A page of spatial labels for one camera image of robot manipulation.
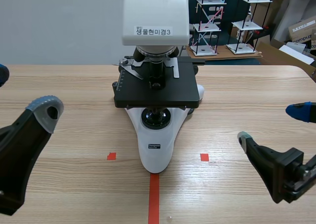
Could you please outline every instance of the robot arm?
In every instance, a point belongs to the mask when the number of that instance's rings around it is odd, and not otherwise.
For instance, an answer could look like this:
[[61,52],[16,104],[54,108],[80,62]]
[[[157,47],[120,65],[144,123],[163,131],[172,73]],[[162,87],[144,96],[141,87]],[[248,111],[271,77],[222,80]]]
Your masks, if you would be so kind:
[[[7,68],[0,67],[8,76]],[[55,96],[31,102],[10,126],[0,129],[0,213],[13,215],[23,204],[33,166],[49,141],[63,103]]]
[[[290,105],[286,113],[297,120],[316,123],[316,103]],[[264,181],[273,201],[291,203],[316,184],[316,155],[303,164],[304,153],[295,148],[281,153],[258,145],[246,132],[238,140]]]

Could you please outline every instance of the cardboard box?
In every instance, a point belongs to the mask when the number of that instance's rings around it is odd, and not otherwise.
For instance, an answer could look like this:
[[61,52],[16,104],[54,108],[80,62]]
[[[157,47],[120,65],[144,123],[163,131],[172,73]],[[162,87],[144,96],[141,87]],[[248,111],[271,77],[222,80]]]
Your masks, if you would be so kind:
[[288,28],[292,42],[303,43],[311,40],[312,29],[316,28],[316,16]]
[[283,42],[279,42],[277,40],[272,39],[270,44],[266,44],[261,42],[257,46],[257,50],[262,52],[263,57],[259,58],[258,60],[261,62],[263,65],[293,65],[300,67],[302,70],[304,70],[310,77],[312,77],[312,74],[316,70],[313,64],[308,65],[305,64],[304,62],[282,52],[279,50],[279,48],[284,45]]
[[316,28],[312,29],[312,46],[311,50],[316,50]]
[[[281,8],[283,0],[272,0],[273,2],[270,4],[269,11],[267,14],[267,18],[265,21],[264,26],[269,26],[274,22],[274,19],[276,18],[276,15],[278,11]],[[268,10],[269,3],[258,3],[256,12],[253,17],[253,22],[258,24],[259,26],[263,25],[263,20],[265,18],[266,12]],[[256,7],[256,4],[251,4],[251,12],[253,13],[254,9]]]

